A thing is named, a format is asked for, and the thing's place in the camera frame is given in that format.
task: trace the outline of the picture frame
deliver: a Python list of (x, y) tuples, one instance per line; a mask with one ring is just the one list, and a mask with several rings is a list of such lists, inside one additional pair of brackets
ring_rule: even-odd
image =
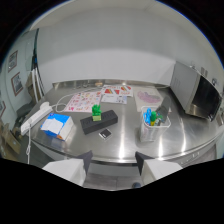
[(17, 65), (17, 53), (18, 53), (18, 51), (15, 51), (9, 57), (9, 61), (8, 61), (8, 72), (10, 72)]
[(2, 118), (5, 109), (6, 109), (5, 102), (0, 100), (0, 118)]
[(13, 92), (15, 96), (17, 96), (23, 90), (23, 86), (22, 86), (22, 82), (21, 82), (21, 78), (19, 77), (19, 74), (20, 72), (18, 72), (16, 75), (14, 75), (11, 78), (12, 88), (13, 88)]

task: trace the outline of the white wall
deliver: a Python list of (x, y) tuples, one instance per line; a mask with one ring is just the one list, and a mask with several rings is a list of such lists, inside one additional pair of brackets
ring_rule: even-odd
[[(13, 68), (10, 72), (8, 72), (8, 69), (6, 69), (6, 72), (5, 72), (6, 88), (7, 88), (9, 100), (15, 112), (24, 104), (29, 103), (32, 99), (26, 88), (26, 81), (30, 73), (26, 71), (26, 60), (29, 58), (29, 56), (32, 56), (33, 54), (35, 33), (36, 31), (32, 31), (25, 34), (24, 36), (19, 37), (18, 40), (13, 44), (13, 46), (11, 47), (7, 55), (6, 66), (8, 66), (8, 59), (10, 55), (14, 53), (15, 51), (18, 51), (17, 66)], [(20, 73), (19, 77), (21, 78), (23, 90), (17, 96), (15, 96), (13, 92), (13, 88), (12, 88), (11, 79), (18, 72)]]
[(0, 74), (0, 90), (1, 90), (1, 100), (4, 101), (6, 109), (1, 117), (4, 124), (9, 123), (9, 129), (12, 130), (15, 120), (17, 118), (15, 111), (12, 108), (10, 103), (8, 92), (6, 90), (5, 85), (5, 69), (6, 69), (6, 61), (2, 64), (2, 72)]
[(194, 61), (199, 70), (203, 66), (210, 81), (215, 77), (221, 83), (221, 92), (223, 69), (203, 44), (152, 12), (105, 8), (40, 28), (37, 56), (46, 91), (53, 82), (94, 78), (169, 85), (177, 60), (187, 65)]
[[(2, 65), (2, 72), (0, 74), (0, 90), (1, 100), (5, 102), (6, 110), (2, 116), (4, 124), (9, 123), (9, 128), (12, 129), (17, 118), (16, 111), (26, 103), (31, 101), (31, 97), (25, 86), (29, 72), (26, 71), (25, 63), (26, 59), (33, 53), (35, 32), (32, 31), (28, 34), (21, 36), (12, 45), (9, 50), (5, 61)], [(17, 66), (8, 72), (8, 60), (9, 56), (18, 51), (17, 54)], [(11, 78), (20, 72), (20, 78), (23, 85), (23, 90), (17, 95), (14, 95)]]

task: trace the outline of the metal table surface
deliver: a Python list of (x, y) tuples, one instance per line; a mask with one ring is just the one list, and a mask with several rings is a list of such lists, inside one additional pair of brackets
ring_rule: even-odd
[[(40, 105), (45, 101), (49, 101), (50, 105), (55, 105), (65, 95), (86, 90), (84, 88), (74, 90), (73, 88), (52, 88), (35, 105), (29, 116), (39, 110)], [(74, 127), (66, 141), (52, 138), (40, 130), (46, 117), (31, 129), (31, 139), (59, 154), (72, 157), (92, 150), (93, 161), (124, 164), (136, 163), (136, 151), (161, 160), (177, 158), (203, 148), (224, 131), (224, 125), (220, 127), (216, 119), (210, 122), (185, 114), (170, 88), (158, 89), (158, 91), (162, 96), (171, 98), (172, 112), (168, 115), (171, 126), (154, 142), (141, 143), (139, 140), (140, 113), (137, 112), (134, 97), (128, 97), (126, 105), (101, 103), (102, 112), (114, 110), (118, 116), (118, 123), (108, 127), (112, 132), (112, 137), (107, 141), (100, 138), (101, 130), (85, 135), (80, 120), (91, 114), (78, 112), (62, 113), (71, 116), (74, 122)], [(71, 97), (64, 98), (60, 103), (68, 103)], [(63, 108), (64, 106), (58, 106), (58, 110), (63, 110)]]

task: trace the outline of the white cable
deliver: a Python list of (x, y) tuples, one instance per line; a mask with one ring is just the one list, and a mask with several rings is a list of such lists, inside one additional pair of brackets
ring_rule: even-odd
[(45, 91), (44, 91), (44, 87), (43, 87), (42, 82), (40, 82), (40, 87), (41, 87), (41, 89), (43, 91), (43, 94), (45, 95)]
[(59, 102), (60, 102), (62, 99), (64, 99), (65, 97), (67, 97), (67, 96), (74, 96), (74, 95), (77, 95), (77, 94), (80, 94), (80, 93), (83, 93), (83, 92), (88, 92), (88, 91), (90, 91), (90, 90), (94, 90), (94, 89), (102, 89), (102, 87), (91, 88), (91, 89), (87, 89), (87, 90), (84, 90), (84, 91), (81, 91), (81, 92), (78, 92), (78, 93), (72, 93), (72, 94), (63, 96), (63, 97), (57, 102), (57, 104), (54, 105), (54, 106), (56, 106), (56, 108), (55, 108), (56, 112), (57, 112), (57, 113), (64, 112), (65, 108), (64, 108), (63, 110), (61, 110), (61, 111), (58, 111), (58, 105), (59, 105)]
[(60, 103), (60, 104), (58, 104), (58, 106), (60, 106), (60, 105), (67, 106), (67, 104), (65, 104), (65, 103)]
[[(157, 89), (163, 89), (163, 88), (168, 88), (168, 87), (169, 87), (169, 86), (155, 87), (155, 88), (157, 88)], [(52, 107), (56, 106), (56, 108), (55, 108), (56, 112), (57, 112), (57, 113), (62, 113), (62, 112), (64, 112), (65, 108), (64, 108), (63, 110), (61, 110), (61, 111), (58, 111), (57, 109), (58, 109), (58, 106), (59, 106), (59, 105), (62, 105), (62, 104), (59, 104), (59, 102), (60, 102), (62, 99), (64, 99), (65, 97), (67, 97), (67, 96), (74, 96), (74, 95), (77, 95), (77, 94), (80, 94), (80, 93), (83, 93), (83, 92), (88, 92), (88, 91), (90, 91), (90, 90), (102, 89), (102, 88), (104, 88), (104, 87), (91, 88), (91, 89), (87, 89), (87, 90), (84, 90), (84, 91), (81, 91), (81, 92), (78, 92), (78, 93), (72, 93), (72, 94), (63, 96), (63, 97), (57, 102), (57, 104), (53, 105)]]
[(31, 138), (30, 138), (30, 129), (31, 129), (31, 123), (32, 123), (32, 120), (29, 119), (28, 120), (28, 123), (29, 123), (29, 144), (27, 146), (27, 150), (26, 150), (26, 154), (28, 156), (28, 163), (27, 164), (30, 164), (30, 149), (31, 149)]
[(37, 100), (37, 92), (36, 92), (36, 83), (35, 83), (34, 69), (33, 69), (33, 71), (32, 71), (32, 81), (33, 81), (34, 95), (35, 95), (35, 99), (36, 99), (36, 103), (37, 103), (38, 100)]
[(39, 81), (39, 76), (37, 74), (37, 68), (35, 69), (35, 75), (37, 77), (37, 85), (38, 85), (38, 89), (39, 89), (39, 93), (40, 93), (40, 98), (42, 99), (43, 94), (42, 94), (42, 91), (41, 91), (41, 88), (40, 88), (40, 81)]

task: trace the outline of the cable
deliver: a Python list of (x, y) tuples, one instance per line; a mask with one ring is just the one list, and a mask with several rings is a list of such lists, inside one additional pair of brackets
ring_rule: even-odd
[(28, 120), (28, 123), (29, 123), (29, 144), (27, 146), (27, 150), (26, 150), (26, 154), (28, 156), (28, 163), (27, 164), (30, 164), (30, 149), (31, 149), (31, 137), (30, 137), (30, 129), (31, 129), (31, 123), (32, 123), (32, 120), (29, 119)]
[[(169, 87), (169, 86), (155, 87), (155, 88), (157, 88), (157, 89), (164, 89), (164, 88), (168, 88), (168, 87)], [(104, 87), (91, 88), (91, 89), (83, 90), (83, 91), (78, 92), (78, 93), (72, 93), (72, 94), (63, 96), (63, 97), (57, 102), (57, 104), (53, 105), (52, 107), (55, 107), (55, 106), (56, 106), (56, 108), (55, 108), (56, 112), (57, 112), (57, 113), (62, 113), (62, 112), (64, 112), (65, 108), (64, 108), (63, 110), (61, 110), (61, 111), (58, 111), (58, 106), (59, 106), (59, 105), (65, 105), (65, 106), (67, 106), (67, 104), (59, 104), (59, 102), (60, 102), (62, 99), (64, 99), (65, 97), (68, 97), (68, 96), (74, 96), (74, 95), (77, 95), (77, 94), (80, 94), (80, 93), (83, 93), (83, 92), (88, 92), (88, 91), (90, 91), (90, 90), (102, 89), (102, 88), (104, 88)]]
[(90, 90), (94, 90), (94, 89), (102, 89), (102, 87), (91, 88), (91, 89), (87, 89), (87, 90), (84, 90), (84, 91), (81, 91), (81, 92), (78, 92), (78, 93), (72, 93), (72, 94), (63, 96), (63, 97), (57, 102), (57, 104), (54, 105), (54, 106), (56, 106), (56, 108), (55, 108), (56, 112), (57, 112), (57, 113), (62, 113), (62, 112), (64, 112), (65, 108), (64, 108), (63, 110), (61, 110), (61, 111), (58, 111), (58, 105), (59, 105), (59, 102), (60, 102), (62, 99), (64, 99), (65, 97), (67, 97), (67, 96), (74, 96), (74, 95), (77, 95), (77, 94), (80, 94), (80, 93), (84, 93), (84, 92), (88, 92), (88, 91), (90, 91)]
[(58, 106), (60, 106), (60, 105), (67, 106), (67, 104), (65, 104), (65, 103), (60, 103), (60, 104), (58, 104)]

